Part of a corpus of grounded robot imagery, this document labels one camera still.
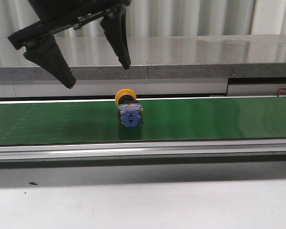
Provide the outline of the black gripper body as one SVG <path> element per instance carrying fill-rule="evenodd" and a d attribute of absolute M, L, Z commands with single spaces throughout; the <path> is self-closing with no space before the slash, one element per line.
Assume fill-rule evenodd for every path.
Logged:
<path fill-rule="evenodd" d="M 131 4 L 130 0 L 30 0 L 39 21 L 8 37 L 15 49 L 26 43 L 73 27 L 75 30 L 98 18 L 104 18 L 116 5 Z"/>

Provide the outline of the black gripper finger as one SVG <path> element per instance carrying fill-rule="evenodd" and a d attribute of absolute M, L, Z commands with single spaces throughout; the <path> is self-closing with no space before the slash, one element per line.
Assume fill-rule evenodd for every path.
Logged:
<path fill-rule="evenodd" d="M 101 27 L 122 67 L 128 70 L 131 59 L 126 36 L 126 6 L 116 5 L 111 8 L 111 12 L 102 19 Z"/>
<path fill-rule="evenodd" d="M 75 77 L 65 61 L 59 46 L 53 35 L 26 43 L 26 52 L 23 56 L 45 69 L 66 88 L 73 88 L 76 83 Z"/>

